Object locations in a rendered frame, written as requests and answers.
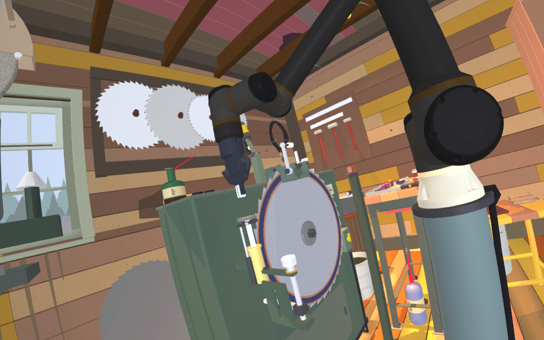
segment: ceiling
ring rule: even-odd
[[[12,0],[12,6],[24,20],[31,35],[89,45],[94,7],[97,2],[102,1],[105,0]],[[428,0],[432,6],[442,1]],[[162,60],[166,52],[164,41],[167,36],[171,36],[174,24],[189,2],[190,0],[114,1],[101,48]],[[173,63],[215,72],[218,70],[217,57],[220,53],[273,2],[297,3],[297,0],[216,1],[197,29],[190,31],[188,41],[180,45],[181,50],[173,57]],[[372,0],[362,2],[370,2],[375,6]],[[231,63],[232,66],[222,72],[223,75],[246,79],[255,73],[258,67],[279,50],[305,33],[326,4],[327,0],[310,0],[298,8],[270,34],[258,40],[236,63]],[[361,11],[366,9],[368,12],[333,38],[312,72],[387,31],[379,14],[366,6],[368,5],[356,6],[356,10],[361,8]]]

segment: wooden wall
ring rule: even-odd
[[[85,58],[94,56],[87,54],[87,46],[51,39],[47,41],[69,53],[79,53],[79,56]],[[37,71],[20,70],[15,79],[16,83],[83,91],[85,159],[96,242],[5,263],[6,268],[13,268],[39,262],[41,272],[28,287],[12,288],[1,296],[0,334],[2,339],[19,340],[62,339],[62,333],[65,340],[100,339],[100,309],[106,291],[117,278],[140,263],[167,261],[158,213],[155,210],[162,205],[161,185],[166,182],[166,174],[165,171],[136,172],[96,178],[91,140],[89,66],[83,64],[84,60],[60,61],[47,54],[35,54],[38,55]],[[133,62],[136,59],[144,62],[144,58],[119,53],[116,56],[124,57],[123,62]],[[138,63],[130,63],[129,66],[137,70],[143,67],[136,64]],[[106,63],[96,66],[105,68]],[[218,86],[214,81],[219,80],[213,77],[211,79],[211,86]],[[103,89],[111,84],[113,82],[103,81]],[[258,111],[250,111],[247,113],[247,120],[252,142],[264,157],[264,166],[280,164],[282,161],[279,154],[270,143],[270,117]],[[279,121],[287,126],[285,119]],[[278,139],[282,137],[278,128],[275,128],[274,135]],[[107,162],[193,155],[197,159],[219,155],[217,144],[210,142],[189,151],[179,151],[162,144],[144,150],[131,150],[119,146],[110,137],[105,137]],[[222,166],[180,168],[176,174],[179,180],[184,181],[188,193],[232,189],[222,178],[222,170]],[[254,176],[250,175],[248,184],[253,183]]]
[[[472,164],[472,169],[483,185],[496,184],[502,197],[530,192],[544,199],[543,112],[505,27],[514,2],[446,0],[433,10],[460,70],[473,75],[478,87],[499,101],[505,117],[499,145]],[[372,151],[371,158],[352,164],[364,191],[410,175],[415,164],[403,118],[410,112],[406,101],[411,89],[388,33],[306,80],[294,100],[304,140],[309,127],[302,117],[350,91],[358,102]],[[305,142],[311,160],[312,147],[319,148],[317,144]],[[322,159],[313,160],[316,169]],[[339,191],[349,190],[345,167],[334,172]]]

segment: wooden beam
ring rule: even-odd
[[[347,27],[350,27],[354,23],[359,22],[361,19],[364,19],[366,16],[377,10],[378,5],[373,1],[371,1],[371,4],[368,6],[364,4],[357,5],[352,12],[352,16],[349,17],[349,19],[344,23],[339,32],[342,32],[343,30],[347,29]],[[304,32],[301,36],[297,37],[287,46],[285,46],[283,50],[278,51],[278,53],[270,57],[268,60],[266,60],[266,62],[259,65],[256,71],[266,72],[270,75],[270,77],[273,77],[275,74],[280,72],[280,70],[283,69],[293,52],[295,52],[295,49],[297,48],[297,45],[299,45],[299,42],[302,41],[304,36],[306,36],[306,33],[307,31]]]
[[[100,53],[102,51],[102,43],[104,42],[104,34],[108,25],[110,11],[113,10],[113,2],[115,0],[96,0],[94,6],[94,16],[91,17],[91,39],[89,39],[89,52]]]
[[[213,75],[219,78],[226,74],[240,58],[245,57],[256,44],[264,40],[276,30],[276,27],[282,25],[309,1],[274,0],[217,56],[217,71]]]
[[[183,46],[216,2],[217,0],[191,0],[186,4],[182,14],[179,15],[178,20],[165,38],[165,56],[161,59],[161,65],[169,67],[174,62]]]

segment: yellow cylinder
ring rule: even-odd
[[[261,269],[264,268],[264,256],[261,254],[261,245],[256,244],[254,247],[247,247],[247,251],[253,262],[257,284],[260,284],[262,281],[269,281],[268,276],[261,273]]]

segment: saw blade center hole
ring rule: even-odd
[[[316,238],[318,237],[316,227],[314,224],[310,221],[304,222],[302,225],[302,240],[306,244],[306,246],[311,246],[316,242]]]

